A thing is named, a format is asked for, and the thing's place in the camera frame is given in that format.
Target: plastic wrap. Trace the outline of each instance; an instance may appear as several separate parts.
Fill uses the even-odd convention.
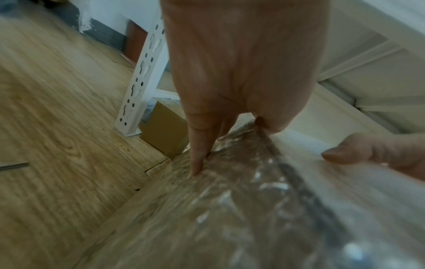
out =
[[[379,169],[326,164],[248,125],[196,178],[189,153],[176,157],[59,268],[424,268],[424,185]]]

